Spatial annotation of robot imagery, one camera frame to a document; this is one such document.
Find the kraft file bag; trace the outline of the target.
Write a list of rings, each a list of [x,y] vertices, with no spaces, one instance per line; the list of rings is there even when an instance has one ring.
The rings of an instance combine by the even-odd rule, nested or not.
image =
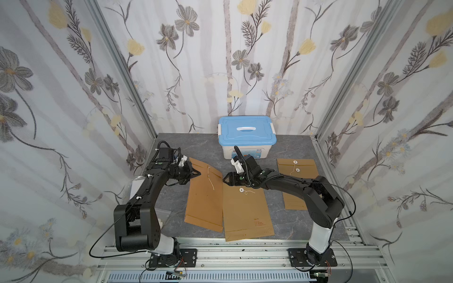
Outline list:
[[[296,178],[314,179],[319,175],[313,159],[277,159],[277,166],[280,173]],[[307,210],[305,201],[300,198],[283,193],[283,199],[286,210]]]
[[[223,184],[224,232],[227,242],[274,235],[263,189]]]
[[[223,175],[213,166],[191,159],[201,174],[190,181],[185,222],[211,231],[223,231]]]

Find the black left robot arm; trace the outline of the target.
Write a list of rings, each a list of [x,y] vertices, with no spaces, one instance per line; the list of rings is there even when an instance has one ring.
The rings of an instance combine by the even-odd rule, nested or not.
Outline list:
[[[171,179],[185,185],[201,175],[180,148],[160,141],[144,171],[144,180],[128,203],[118,205],[113,213],[115,245],[119,252],[151,251],[159,255],[175,252],[176,239],[161,232],[155,204],[160,191]]]

